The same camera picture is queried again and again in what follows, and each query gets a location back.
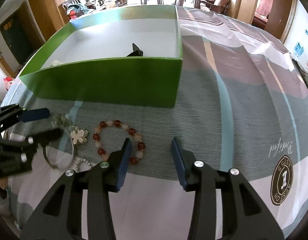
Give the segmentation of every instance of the red bead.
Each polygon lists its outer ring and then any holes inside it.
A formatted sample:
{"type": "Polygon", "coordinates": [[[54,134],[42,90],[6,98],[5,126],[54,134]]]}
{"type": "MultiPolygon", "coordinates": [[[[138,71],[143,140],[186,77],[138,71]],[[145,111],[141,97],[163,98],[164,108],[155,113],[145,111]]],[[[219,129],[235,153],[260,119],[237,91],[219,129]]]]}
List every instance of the red bead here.
{"type": "Polygon", "coordinates": [[[96,141],[99,141],[101,138],[97,133],[95,133],[95,134],[93,134],[93,139],[96,140],[96,141]]]}
{"type": "Polygon", "coordinates": [[[128,134],[129,135],[134,135],[136,133],[136,130],[134,129],[134,128],[130,128],[129,130],[128,130],[128,134]]]}
{"type": "Polygon", "coordinates": [[[104,156],[106,152],[105,152],[104,149],[99,148],[99,149],[97,149],[97,153],[98,153],[100,156],[104,156]]]}
{"type": "Polygon", "coordinates": [[[101,127],[101,128],[105,128],[105,127],[107,127],[106,122],[104,122],[104,121],[100,122],[100,127],[101,127]]]}
{"type": "Polygon", "coordinates": [[[143,150],[143,149],[146,148],[146,145],[145,145],[145,143],[143,143],[143,142],[139,142],[139,143],[137,144],[137,148],[138,148],[139,150],[143,150]]]}
{"type": "Polygon", "coordinates": [[[137,162],[138,162],[137,158],[135,158],[135,157],[130,158],[130,164],[131,165],[137,164],[137,162]]]}
{"type": "Polygon", "coordinates": [[[116,126],[116,127],[121,127],[121,121],[120,120],[115,120],[114,121],[114,126],[116,126]]]}

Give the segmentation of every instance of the metal screw head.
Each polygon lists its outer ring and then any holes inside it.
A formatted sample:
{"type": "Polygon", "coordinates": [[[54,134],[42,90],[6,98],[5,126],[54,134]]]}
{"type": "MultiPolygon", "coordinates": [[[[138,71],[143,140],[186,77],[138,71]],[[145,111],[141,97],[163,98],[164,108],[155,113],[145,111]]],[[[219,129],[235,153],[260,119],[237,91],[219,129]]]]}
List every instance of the metal screw head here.
{"type": "Polygon", "coordinates": [[[239,170],[238,169],[231,169],[230,171],[231,171],[231,173],[233,175],[238,175],[239,174],[239,170]]]}
{"type": "Polygon", "coordinates": [[[29,137],[27,140],[29,141],[29,144],[33,144],[34,142],[32,137],[29,137]]]}
{"type": "Polygon", "coordinates": [[[65,172],[65,175],[68,176],[68,177],[71,177],[73,174],[74,174],[74,171],[73,171],[73,170],[67,170],[67,171],[65,172]]]}
{"type": "Polygon", "coordinates": [[[196,167],[203,167],[203,166],[204,166],[204,163],[203,163],[202,161],[196,161],[196,162],[194,162],[194,165],[195,165],[196,167]]]}
{"type": "Polygon", "coordinates": [[[100,167],[101,167],[102,169],[106,169],[108,166],[110,166],[110,164],[109,164],[108,162],[101,162],[101,163],[100,163],[100,167]]]}
{"type": "Polygon", "coordinates": [[[25,153],[22,153],[22,154],[21,154],[21,161],[22,161],[23,163],[26,163],[26,161],[27,161],[27,155],[26,155],[25,153]]]}

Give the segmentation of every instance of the robotic arm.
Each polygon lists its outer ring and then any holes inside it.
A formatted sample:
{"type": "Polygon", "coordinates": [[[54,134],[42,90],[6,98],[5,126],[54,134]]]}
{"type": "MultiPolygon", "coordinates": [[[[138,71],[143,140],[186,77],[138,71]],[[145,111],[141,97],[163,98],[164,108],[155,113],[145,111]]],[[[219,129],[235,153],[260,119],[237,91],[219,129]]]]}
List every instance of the robotic arm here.
{"type": "MultiPolygon", "coordinates": [[[[0,108],[0,133],[17,122],[47,118],[47,109],[26,111],[19,105],[0,108]]],[[[54,129],[26,137],[24,142],[4,140],[0,135],[0,178],[32,170],[38,146],[45,147],[61,137],[54,129]]],[[[87,226],[90,240],[115,240],[108,192],[123,186],[132,143],[126,138],[121,150],[89,171],[67,170],[47,192],[21,232],[21,240],[83,240],[81,209],[87,189],[87,226]]],[[[214,240],[216,228],[216,189],[222,191],[223,237],[220,240],[283,240],[283,233],[267,206],[237,170],[216,171],[182,149],[177,138],[171,152],[180,185],[195,191],[188,240],[214,240]]],[[[0,239],[18,238],[0,216],[0,239]]]]}

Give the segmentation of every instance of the green box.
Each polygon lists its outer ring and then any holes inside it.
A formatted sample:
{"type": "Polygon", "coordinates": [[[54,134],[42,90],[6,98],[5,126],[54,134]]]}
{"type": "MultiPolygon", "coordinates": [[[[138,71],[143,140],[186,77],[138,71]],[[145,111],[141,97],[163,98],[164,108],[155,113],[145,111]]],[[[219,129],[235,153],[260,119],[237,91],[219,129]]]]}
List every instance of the green box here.
{"type": "Polygon", "coordinates": [[[182,42],[173,5],[86,15],[56,32],[20,79],[39,98],[174,107],[182,42]],[[126,57],[132,43],[144,57],[126,57]],[[61,65],[51,66],[54,60],[61,65]]]}

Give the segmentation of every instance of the table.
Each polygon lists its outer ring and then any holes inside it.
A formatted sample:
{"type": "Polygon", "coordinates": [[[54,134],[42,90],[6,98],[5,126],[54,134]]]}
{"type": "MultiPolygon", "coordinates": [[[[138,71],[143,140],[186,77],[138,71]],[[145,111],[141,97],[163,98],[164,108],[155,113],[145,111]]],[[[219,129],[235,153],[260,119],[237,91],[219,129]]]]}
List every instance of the table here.
{"type": "MultiPolygon", "coordinates": [[[[187,239],[194,193],[184,192],[177,180],[170,153],[174,136],[212,168],[239,169],[287,236],[308,209],[308,120],[303,119],[308,116],[308,89],[288,50],[272,35],[214,12],[177,10],[183,69],[173,109],[39,99],[18,78],[3,105],[19,103],[27,109],[47,107],[52,115],[67,113],[90,134],[100,121],[116,119],[143,134],[144,159],[129,167],[122,190],[110,194],[118,240],[187,239]],[[288,196],[275,205],[271,180],[284,155],[292,161],[293,181],[288,196]]],[[[49,129],[51,120],[15,125],[11,139],[49,129]]],[[[118,150],[124,138],[120,130],[102,133],[108,152],[118,150]]],[[[71,144],[64,136],[47,152],[51,161],[67,163],[71,144]]],[[[101,161],[91,135],[78,148],[78,157],[101,161]]],[[[38,150],[33,172],[10,178],[11,208],[21,228],[64,171],[52,170],[38,150]]],[[[86,237],[84,217],[83,200],[82,236],[86,237]]],[[[216,236],[221,235],[218,206],[216,236]]]]}

